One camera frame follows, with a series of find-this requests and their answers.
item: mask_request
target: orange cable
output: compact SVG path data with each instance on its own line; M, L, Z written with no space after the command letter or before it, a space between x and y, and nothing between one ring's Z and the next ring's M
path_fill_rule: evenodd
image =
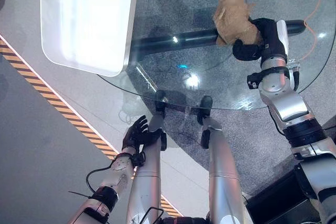
M314 13L318 10L319 6L320 6L320 3L321 3L321 0L318 0L318 2L316 3L316 7L315 9L313 10L313 12L311 14L309 14L305 19L304 19L304 26L311 32L311 34L314 36L314 44L313 46L311 47L311 49L309 50L309 52L304 55L300 60L304 60L307 56L309 56L315 49L316 47L316 44L317 44L317 37L316 37L316 34L314 32L314 30L308 25L307 23L307 20L309 20L313 15Z

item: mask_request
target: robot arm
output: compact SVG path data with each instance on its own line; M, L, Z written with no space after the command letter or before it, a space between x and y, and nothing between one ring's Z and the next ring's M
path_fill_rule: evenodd
M326 216L324 223L336 223L336 146L290 85L286 23L262 18L254 24L264 44L258 47L237 41L234 55L240 60L261 57L261 72L248 76L247 84L250 89L259 89L278 130L290 143L294 157L301 161L295 169L304 193L320 202L320 215Z
M145 154L139 153L140 145L151 144L163 134L161 129L147 131L146 123L145 116L142 116L129 128L123 140L122 152L112 162L108 176L79 208L69 224L99 224L108 221L119 196L134 174L134 168L145 163Z

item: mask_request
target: brown plush toy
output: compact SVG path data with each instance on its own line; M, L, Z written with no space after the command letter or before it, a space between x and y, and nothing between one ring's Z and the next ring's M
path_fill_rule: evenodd
M214 22L219 33L219 46L232 45L237 39L244 44L263 42L257 27L248 21L249 5L244 0L218 0Z

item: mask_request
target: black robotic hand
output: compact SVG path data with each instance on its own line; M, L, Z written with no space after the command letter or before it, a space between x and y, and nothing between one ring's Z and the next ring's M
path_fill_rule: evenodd
M155 143L159 137L165 140L166 134L162 129L158 129L155 132L149 132L146 116L143 115L128 129L126 136L122 141L122 149L133 147L138 153L140 145L151 145Z
M261 57L261 63L274 56L281 56L287 60L286 45L284 45L284 39L287 37L286 26L279 26L278 29L277 22L268 18L255 19L251 23L260 31L264 43L261 46L243 45L243 42L238 39L233 45L233 55L243 61L257 60Z

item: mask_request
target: round glass tabletop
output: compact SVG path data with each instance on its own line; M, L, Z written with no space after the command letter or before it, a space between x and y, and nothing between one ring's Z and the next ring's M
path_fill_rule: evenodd
M298 91L304 90L328 60L336 0L246 1L252 5L252 19L307 20L304 32L289 37L289 62L301 63ZM102 78L151 99L164 90L171 104L197 106L210 95L216 109L264 107L258 90L249 90L246 83L249 74L260 72L260 62L238 61L232 47L216 45L212 18L217 4L218 0L137 0L129 65L116 77Z

